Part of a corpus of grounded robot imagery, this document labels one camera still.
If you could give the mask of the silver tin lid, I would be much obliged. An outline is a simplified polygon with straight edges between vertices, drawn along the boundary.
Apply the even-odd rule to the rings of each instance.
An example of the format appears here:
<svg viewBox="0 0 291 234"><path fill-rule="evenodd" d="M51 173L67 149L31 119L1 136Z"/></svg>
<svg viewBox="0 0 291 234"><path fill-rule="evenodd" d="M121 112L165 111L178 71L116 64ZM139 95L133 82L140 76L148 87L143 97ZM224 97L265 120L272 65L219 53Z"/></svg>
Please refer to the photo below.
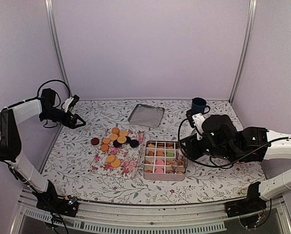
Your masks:
<svg viewBox="0 0 291 234"><path fill-rule="evenodd" d="M130 114L128 121L145 127L157 128L163 118L165 109L145 104L137 104Z"/></svg>

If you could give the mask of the pink sandwich cookie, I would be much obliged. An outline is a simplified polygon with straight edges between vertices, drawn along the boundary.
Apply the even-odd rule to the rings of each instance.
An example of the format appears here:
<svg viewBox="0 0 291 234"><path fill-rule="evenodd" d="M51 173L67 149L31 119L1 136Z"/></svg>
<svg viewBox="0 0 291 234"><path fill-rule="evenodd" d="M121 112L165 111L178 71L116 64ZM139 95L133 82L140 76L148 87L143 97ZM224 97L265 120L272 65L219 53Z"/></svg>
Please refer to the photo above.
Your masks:
<svg viewBox="0 0 291 234"><path fill-rule="evenodd" d="M156 162L155 162L156 165L164 165L164 160L162 159L158 159Z"/></svg>
<svg viewBox="0 0 291 234"><path fill-rule="evenodd" d="M157 173L157 174L163 174L163 173L164 173L164 170L161 169L161 168L157 168L157 169L155 170L155 173Z"/></svg>

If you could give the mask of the right aluminium frame post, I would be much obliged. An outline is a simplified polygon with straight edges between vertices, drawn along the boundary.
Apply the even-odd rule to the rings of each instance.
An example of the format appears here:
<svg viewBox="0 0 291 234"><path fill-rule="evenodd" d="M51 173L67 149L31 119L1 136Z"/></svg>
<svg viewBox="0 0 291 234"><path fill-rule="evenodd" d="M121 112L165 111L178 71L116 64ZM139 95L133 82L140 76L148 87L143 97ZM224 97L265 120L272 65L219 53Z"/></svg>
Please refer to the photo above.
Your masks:
<svg viewBox="0 0 291 234"><path fill-rule="evenodd" d="M243 70L245 67L246 58L247 58L247 54L248 54L248 50L249 50L249 46L250 46L251 37L252 37L252 31L254 28L256 8L257 8L257 0L250 0L241 54L240 54L240 58L239 58L239 62L238 62L232 90L231 90L230 97L229 97L230 105L233 105L233 103L235 102L238 88L239 88L239 85L241 83L241 78L242 78Z"/></svg>

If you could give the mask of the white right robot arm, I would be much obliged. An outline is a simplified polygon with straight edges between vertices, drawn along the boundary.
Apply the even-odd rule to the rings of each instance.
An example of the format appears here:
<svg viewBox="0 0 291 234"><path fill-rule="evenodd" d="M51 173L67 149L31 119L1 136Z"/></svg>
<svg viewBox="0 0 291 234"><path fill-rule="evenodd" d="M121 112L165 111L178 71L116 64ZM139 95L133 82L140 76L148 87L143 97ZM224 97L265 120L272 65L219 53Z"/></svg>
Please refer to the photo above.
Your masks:
<svg viewBox="0 0 291 234"><path fill-rule="evenodd" d="M185 121L192 129L185 138L180 138ZM291 135L262 127L247 127L237 131L228 115L211 115L204 119L201 114L187 114L177 131L180 151L189 161L208 168L227 169L239 162L262 162L263 160L291 159ZM202 156L227 160L229 163L208 165L197 161ZM251 184L241 208L251 213L260 201L291 189L291 169L268 180Z"/></svg>

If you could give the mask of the dark blue mug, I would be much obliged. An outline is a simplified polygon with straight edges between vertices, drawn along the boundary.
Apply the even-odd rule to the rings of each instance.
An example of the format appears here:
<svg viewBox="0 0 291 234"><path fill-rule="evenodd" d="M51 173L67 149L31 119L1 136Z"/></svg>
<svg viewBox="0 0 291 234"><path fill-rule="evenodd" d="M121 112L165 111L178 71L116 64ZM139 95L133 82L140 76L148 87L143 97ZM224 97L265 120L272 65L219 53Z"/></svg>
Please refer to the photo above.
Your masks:
<svg viewBox="0 0 291 234"><path fill-rule="evenodd" d="M191 109L194 114L207 114L210 111L210 106L207 105L205 99L201 97L195 97L192 99Z"/></svg>

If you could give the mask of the orange leaf cookie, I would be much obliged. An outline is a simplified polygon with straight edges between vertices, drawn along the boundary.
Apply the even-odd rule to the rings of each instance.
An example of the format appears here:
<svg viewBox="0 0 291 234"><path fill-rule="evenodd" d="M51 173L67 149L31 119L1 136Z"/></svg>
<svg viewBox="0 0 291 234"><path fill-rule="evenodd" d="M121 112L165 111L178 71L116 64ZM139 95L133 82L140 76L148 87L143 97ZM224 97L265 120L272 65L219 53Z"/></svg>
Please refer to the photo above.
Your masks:
<svg viewBox="0 0 291 234"><path fill-rule="evenodd" d="M147 145L147 147L148 148L155 148L155 145L150 143L150 144Z"/></svg>

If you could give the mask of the floral rectangular tray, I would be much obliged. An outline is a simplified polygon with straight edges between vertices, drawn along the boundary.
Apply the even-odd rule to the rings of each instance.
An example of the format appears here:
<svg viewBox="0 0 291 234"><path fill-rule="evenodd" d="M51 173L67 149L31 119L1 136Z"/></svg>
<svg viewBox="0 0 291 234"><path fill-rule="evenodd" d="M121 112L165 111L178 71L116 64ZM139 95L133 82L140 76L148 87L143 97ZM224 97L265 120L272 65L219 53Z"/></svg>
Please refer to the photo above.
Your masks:
<svg viewBox="0 0 291 234"><path fill-rule="evenodd" d="M138 140L138 147L132 148L129 145L132 139ZM133 179L137 172L144 141L145 133L141 130L118 127L107 129L93 150L91 172L100 176Z"/></svg>

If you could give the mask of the pink divided cookie tin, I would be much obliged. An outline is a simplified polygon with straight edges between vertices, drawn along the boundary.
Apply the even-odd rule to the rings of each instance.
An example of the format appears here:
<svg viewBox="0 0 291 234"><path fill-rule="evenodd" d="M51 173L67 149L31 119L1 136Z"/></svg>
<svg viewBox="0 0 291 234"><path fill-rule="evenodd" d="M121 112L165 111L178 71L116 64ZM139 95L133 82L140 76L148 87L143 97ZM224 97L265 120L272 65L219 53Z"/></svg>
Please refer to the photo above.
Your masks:
<svg viewBox="0 0 291 234"><path fill-rule="evenodd" d="M187 160L176 141L146 142L143 177L151 181L179 182L185 179Z"/></svg>

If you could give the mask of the black sandwich cookie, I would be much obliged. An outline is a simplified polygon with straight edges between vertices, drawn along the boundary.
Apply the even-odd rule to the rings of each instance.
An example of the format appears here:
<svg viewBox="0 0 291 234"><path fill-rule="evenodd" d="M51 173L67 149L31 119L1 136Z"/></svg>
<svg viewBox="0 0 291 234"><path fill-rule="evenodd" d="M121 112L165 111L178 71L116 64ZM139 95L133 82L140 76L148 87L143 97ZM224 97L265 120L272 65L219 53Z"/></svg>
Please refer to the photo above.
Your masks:
<svg viewBox="0 0 291 234"><path fill-rule="evenodd" d="M130 145L132 148L136 148L136 147L139 146L139 142L138 142L138 140L136 140L136 139L132 139L132 140L130 141L129 145Z"/></svg>

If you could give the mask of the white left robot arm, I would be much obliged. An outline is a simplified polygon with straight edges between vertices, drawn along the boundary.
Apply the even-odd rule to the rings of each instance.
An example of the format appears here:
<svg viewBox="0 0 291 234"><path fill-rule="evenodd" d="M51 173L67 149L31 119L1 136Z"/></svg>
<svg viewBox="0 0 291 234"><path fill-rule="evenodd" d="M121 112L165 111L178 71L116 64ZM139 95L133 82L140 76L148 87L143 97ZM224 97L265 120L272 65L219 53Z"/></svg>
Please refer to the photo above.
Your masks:
<svg viewBox="0 0 291 234"><path fill-rule="evenodd" d="M61 108L55 107L56 92L44 89L40 97L20 101L0 111L0 161L6 163L17 179L33 188L36 197L52 212L62 207L53 184L46 180L26 157L20 139L18 125L32 117L40 121L50 120L70 129L85 126L86 122L70 109L79 96L67 98Z"/></svg>

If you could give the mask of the aluminium frame post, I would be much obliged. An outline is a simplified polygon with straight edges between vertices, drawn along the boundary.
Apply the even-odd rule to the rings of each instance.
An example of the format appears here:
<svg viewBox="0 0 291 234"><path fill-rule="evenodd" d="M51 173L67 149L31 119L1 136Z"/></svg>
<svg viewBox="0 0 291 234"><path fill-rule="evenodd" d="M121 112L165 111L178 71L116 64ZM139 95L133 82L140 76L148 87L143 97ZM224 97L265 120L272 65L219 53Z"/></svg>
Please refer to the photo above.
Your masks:
<svg viewBox="0 0 291 234"><path fill-rule="evenodd" d="M233 105L233 103L235 102L238 88L239 88L239 85L241 83L241 78L242 78L243 70L245 67L246 58L247 58L247 54L248 54L248 50L249 50L249 46L250 46L251 37L252 37L252 31L254 28L256 8L257 8L257 0L250 0L241 54L240 54L240 58L239 58L239 62L238 62L232 90L231 90L230 97L229 97L230 105Z"/></svg>
<svg viewBox="0 0 291 234"><path fill-rule="evenodd" d="M50 35L52 38L56 60L58 63L59 73L61 76L61 80L66 84L65 93L67 96L70 96L71 94L70 85L69 85L69 81L68 81L64 61L63 61L63 56L62 56L62 52L61 52L61 48L59 44L59 38L58 38L58 32L57 32L55 14L54 14L54 8L53 8L53 1L45 0L44 3L45 3L45 10L46 10L46 15L47 15L48 25L50 29Z"/></svg>

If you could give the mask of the front aluminium rail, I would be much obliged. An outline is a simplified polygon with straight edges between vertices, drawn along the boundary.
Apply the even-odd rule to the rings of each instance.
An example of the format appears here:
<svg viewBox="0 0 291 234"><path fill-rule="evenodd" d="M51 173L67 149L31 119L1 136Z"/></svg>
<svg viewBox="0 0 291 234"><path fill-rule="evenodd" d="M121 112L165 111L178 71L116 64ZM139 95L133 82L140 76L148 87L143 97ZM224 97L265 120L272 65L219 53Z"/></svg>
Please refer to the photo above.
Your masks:
<svg viewBox="0 0 291 234"><path fill-rule="evenodd" d="M52 221L49 212L23 190L16 205L13 234L291 234L291 219L281 197L250 228L254 214L228 217L224 201L181 205L124 205L80 201L75 217Z"/></svg>

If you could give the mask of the silver white tongs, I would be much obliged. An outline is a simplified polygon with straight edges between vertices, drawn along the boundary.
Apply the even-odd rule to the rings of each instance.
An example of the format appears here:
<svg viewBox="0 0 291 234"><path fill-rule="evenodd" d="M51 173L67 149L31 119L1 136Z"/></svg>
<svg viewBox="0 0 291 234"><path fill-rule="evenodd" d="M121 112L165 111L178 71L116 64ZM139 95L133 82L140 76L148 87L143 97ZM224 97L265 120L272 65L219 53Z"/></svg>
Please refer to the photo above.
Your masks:
<svg viewBox="0 0 291 234"><path fill-rule="evenodd" d="M173 174L184 175L187 171L188 159L182 154L178 154L171 163L171 171Z"/></svg>

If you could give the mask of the left aluminium frame post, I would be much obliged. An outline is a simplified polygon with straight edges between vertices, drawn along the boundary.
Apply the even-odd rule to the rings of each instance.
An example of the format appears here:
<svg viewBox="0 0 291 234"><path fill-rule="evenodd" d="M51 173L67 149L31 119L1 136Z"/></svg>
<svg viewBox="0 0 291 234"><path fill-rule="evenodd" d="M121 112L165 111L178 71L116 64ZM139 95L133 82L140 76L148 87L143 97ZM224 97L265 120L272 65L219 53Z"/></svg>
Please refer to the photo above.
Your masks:
<svg viewBox="0 0 291 234"><path fill-rule="evenodd" d="M65 93L67 96L70 96L71 94L70 85L69 85L69 81L68 81L64 61L63 61L63 56L62 56L62 52L61 52L61 48L59 44L59 38L58 38L58 32L57 32L55 14L54 14L54 8L53 8L53 1L45 0L44 3L45 3L45 10L46 10L46 15L47 15L48 25L50 29L50 35L52 38L56 60L58 63L59 73L61 76L61 80L66 84Z"/></svg>

